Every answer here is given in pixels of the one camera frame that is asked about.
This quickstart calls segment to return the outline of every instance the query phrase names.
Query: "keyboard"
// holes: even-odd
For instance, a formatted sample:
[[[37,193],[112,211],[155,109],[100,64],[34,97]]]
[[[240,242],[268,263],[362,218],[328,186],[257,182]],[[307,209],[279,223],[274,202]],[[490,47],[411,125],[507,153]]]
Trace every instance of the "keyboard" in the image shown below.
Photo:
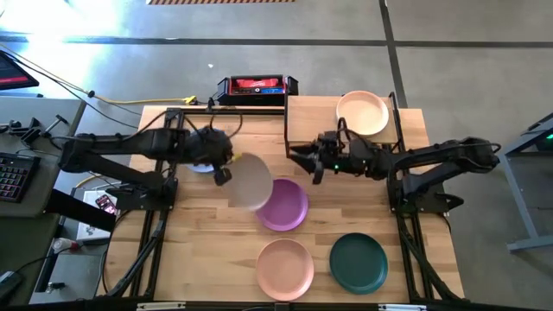
[[[40,161],[36,156],[0,152],[0,201],[21,202]]]

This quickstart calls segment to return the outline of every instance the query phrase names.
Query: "desk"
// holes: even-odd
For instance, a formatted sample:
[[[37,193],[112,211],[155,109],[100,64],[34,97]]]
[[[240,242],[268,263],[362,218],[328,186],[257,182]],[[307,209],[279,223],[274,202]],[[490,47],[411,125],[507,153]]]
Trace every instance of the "desk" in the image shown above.
[[[290,112],[311,105],[303,97],[289,100]],[[167,106],[146,106],[141,126]],[[423,112],[400,111],[407,148],[429,144]],[[188,117],[200,127],[209,116]],[[216,128],[232,131],[237,116],[217,116]],[[155,123],[161,127],[162,120]],[[335,124],[324,130],[331,130]],[[155,300],[169,301],[272,301],[258,287],[256,258],[261,249],[277,238],[293,238],[304,244],[315,260],[315,278],[304,302],[407,302],[404,266],[395,217],[390,214],[385,183],[350,175],[325,174],[322,184],[311,184],[312,177],[285,156],[283,116],[244,116],[242,130],[232,139],[236,153],[249,151],[264,159],[275,178],[299,183],[309,197],[308,216],[292,232],[273,232],[263,227],[249,211],[229,205],[225,189],[213,183],[211,175],[198,175],[179,167],[179,193],[169,215]],[[132,156],[130,165],[152,170],[154,162]],[[123,276],[137,255],[143,212],[132,212],[114,232],[108,252],[106,281],[109,286]],[[463,295],[451,237],[443,219],[421,215],[423,239],[429,261],[444,282]],[[390,271],[376,293],[353,295],[334,281],[328,270],[328,255],[333,243],[349,232],[371,235],[383,245]],[[149,264],[143,276],[149,273]],[[417,284],[422,292],[422,284]]]
[[[49,126],[56,114],[61,115],[69,122],[69,126],[58,124],[52,131],[54,136],[72,136],[85,109],[83,103],[73,99],[10,97],[0,97],[0,107],[3,112],[0,123],[8,123],[13,119],[20,121],[22,126],[29,125],[31,117],[36,117],[42,126]],[[60,153],[43,138],[39,138],[33,146],[48,153]],[[19,137],[9,136],[7,133],[0,135],[0,151],[15,153],[19,149],[25,149]],[[46,256],[60,219],[59,215],[41,214],[60,172],[57,158],[30,151],[23,154],[39,156],[41,164],[23,201],[16,205],[17,209],[13,208],[13,203],[0,202],[0,273],[16,270],[24,263]],[[35,263],[21,271],[23,282],[10,304],[29,302],[40,272],[41,263]]]

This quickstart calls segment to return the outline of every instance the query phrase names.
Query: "concrete floor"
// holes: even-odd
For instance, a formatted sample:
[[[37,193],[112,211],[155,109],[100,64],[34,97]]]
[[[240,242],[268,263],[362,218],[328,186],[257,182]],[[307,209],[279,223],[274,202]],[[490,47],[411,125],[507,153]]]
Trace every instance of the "concrete floor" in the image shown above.
[[[9,46],[74,84],[110,98],[197,95],[205,100],[225,76],[264,73],[294,76],[302,95],[364,89],[385,96],[394,90],[384,47],[86,45],[44,39],[114,35],[383,40],[377,0],[151,7],[131,0],[69,1],[71,6],[64,1],[44,3],[6,4],[2,33],[35,34],[30,43]],[[553,41],[553,3],[548,0],[388,0],[388,5],[397,40]],[[553,49],[399,48],[397,54],[407,104],[423,108],[431,142],[480,136],[509,143],[551,113]],[[25,92],[71,97],[53,83],[39,80],[38,90]],[[138,123],[138,116],[91,103],[121,121]],[[87,109],[79,131],[131,133],[132,129]],[[128,161],[128,157],[118,159]],[[62,174],[56,187],[68,192],[84,177]],[[463,175],[445,186],[466,200],[451,212],[451,224],[467,298],[551,309],[553,247],[517,255],[505,247],[527,236],[502,169],[489,175]],[[541,212],[540,220],[540,232],[551,233],[553,213]],[[68,231],[74,226],[68,224]],[[62,258],[53,281],[67,282],[69,288],[35,295],[32,302],[92,297],[98,280],[99,252],[95,254]],[[72,267],[80,267],[81,275],[68,277]]]

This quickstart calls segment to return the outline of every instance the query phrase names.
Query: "green plate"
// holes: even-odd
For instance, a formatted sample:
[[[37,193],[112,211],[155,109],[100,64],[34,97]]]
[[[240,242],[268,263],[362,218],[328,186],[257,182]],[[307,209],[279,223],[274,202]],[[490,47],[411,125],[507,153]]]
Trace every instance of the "green plate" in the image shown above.
[[[345,290],[370,294],[384,284],[388,259],[374,238],[349,233],[339,238],[330,251],[330,272]]]

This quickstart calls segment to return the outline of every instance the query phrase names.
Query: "wooden tabletop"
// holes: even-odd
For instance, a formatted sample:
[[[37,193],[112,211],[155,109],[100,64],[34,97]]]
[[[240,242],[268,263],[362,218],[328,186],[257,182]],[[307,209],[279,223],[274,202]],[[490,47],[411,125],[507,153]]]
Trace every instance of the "wooden tabletop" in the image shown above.
[[[296,106],[303,103],[302,97],[293,101]],[[310,105],[313,102],[308,98],[305,103]],[[167,108],[146,106],[141,127]],[[400,115],[407,148],[428,145],[423,112],[420,109],[402,109]],[[197,127],[209,122],[209,116],[188,117]],[[161,126],[162,118],[154,124],[154,127]],[[214,126],[233,131],[238,126],[238,117],[217,116]],[[289,178],[300,184],[309,197],[307,218],[292,232],[273,232],[263,227],[254,213],[229,206],[225,189],[215,186],[211,175],[196,174],[180,166],[177,174],[179,193],[168,220],[156,300],[272,301],[258,287],[255,268],[261,249],[277,238],[299,241],[315,260],[313,284],[298,301],[409,300],[397,224],[389,211],[385,183],[350,175],[325,174],[322,184],[312,185],[312,177],[286,158],[283,128],[282,116],[244,116],[242,130],[232,139],[234,152],[254,153],[263,158],[275,178]],[[134,155],[130,166],[149,171],[154,168],[154,162]],[[137,256],[143,217],[144,212],[141,211],[129,213],[114,232],[105,267],[109,288],[123,276]],[[427,214],[421,215],[420,220],[429,261],[444,282],[457,295],[463,295],[454,248],[444,220]],[[388,277],[373,294],[350,294],[329,273],[330,249],[336,239],[349,232],[366,233],[385,249],[389,263]],[[143,281],[149,272],[149,262],[145,266]],[[417,287],[422,292],[420,273],[416,264],[414,267]]]

